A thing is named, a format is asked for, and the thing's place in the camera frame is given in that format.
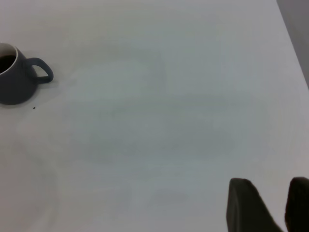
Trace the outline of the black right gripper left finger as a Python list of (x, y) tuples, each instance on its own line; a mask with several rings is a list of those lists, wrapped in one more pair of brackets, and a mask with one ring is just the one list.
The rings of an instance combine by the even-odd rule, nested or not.
[(257, 188), (248, 179), (232, 178), (226, 209), (229, 232), (281, 232)]

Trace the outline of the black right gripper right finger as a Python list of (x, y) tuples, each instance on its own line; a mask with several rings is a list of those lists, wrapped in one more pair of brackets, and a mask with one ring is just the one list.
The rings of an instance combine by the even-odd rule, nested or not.
[(284, 218), (289, 232), (309, 231), (309, 180), (307, 178), (294, 177), (291, 180)]

